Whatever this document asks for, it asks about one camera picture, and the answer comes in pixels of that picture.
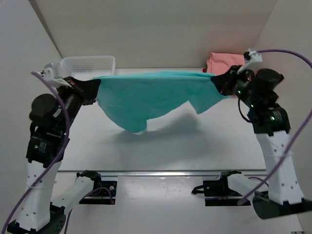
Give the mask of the teal t shirt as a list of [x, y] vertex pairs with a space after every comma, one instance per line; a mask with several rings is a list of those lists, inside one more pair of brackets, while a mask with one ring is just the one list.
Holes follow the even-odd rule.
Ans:
[[166, 115], [186, 102], [201, 114], [223, 99], [213, 74], [190, 71], [98, 77], [97, 102], [106, 116], [122, 129], [145, 131], [147, 121]]

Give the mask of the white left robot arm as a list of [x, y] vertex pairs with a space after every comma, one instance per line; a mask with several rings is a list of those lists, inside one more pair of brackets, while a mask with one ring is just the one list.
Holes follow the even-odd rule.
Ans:
[[52, 199], [56, 175], [69, 143], [69, 130], [80, 108], [95, 102], [100, 80], [62, 79], [50, 93], [37, 96], [29, 118], [27, 181], [25, 193], [7, 218], [3, 232], [11, 234], [58, 234], [66, 232], [73, 208], [102, 188], [100, 174], [84, 171], [63, 194]]

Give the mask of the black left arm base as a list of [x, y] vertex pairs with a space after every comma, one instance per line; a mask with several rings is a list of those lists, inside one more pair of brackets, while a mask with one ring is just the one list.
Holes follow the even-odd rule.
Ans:
[[102, 180], [100, 173], [85, 170], [76, 174], [77, 178], [87, 177], [93, 181], [93, 190], [79, 204], [115, 205], [117, 193], [116, 180]]

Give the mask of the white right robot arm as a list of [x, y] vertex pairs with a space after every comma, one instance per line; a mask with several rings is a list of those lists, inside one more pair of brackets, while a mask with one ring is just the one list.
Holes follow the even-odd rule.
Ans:
[[295, 173], [290, 146], [288, 114], [278, 103], [274, 88], [284, 79], [272, 69], [240, 71], [232, 66], [226, 73], [214, 76], [211, 82], [223, 96], [235, 95], [248, 108], [249, 123], [261, 147], [268, 171], [267, 178], [256, 184], [242, 174], [229, 175], [218, 184], [224, 195], [242, 195], [238, 205], [249, 202], [261, 219], [300, 214], [312, 210]]

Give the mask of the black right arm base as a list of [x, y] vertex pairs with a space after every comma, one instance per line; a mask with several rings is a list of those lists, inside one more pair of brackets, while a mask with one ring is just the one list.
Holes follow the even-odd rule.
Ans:
[[239, 206], [238, 202], [243, 197], [239, 192], [230, 189], [228, 178], [230, 176], [247, 176], [241, 171], [224, 171], [219, 175], [203, 176], [202, 183], [195, 186], [192, 195], [204, 195], [206, 207]]

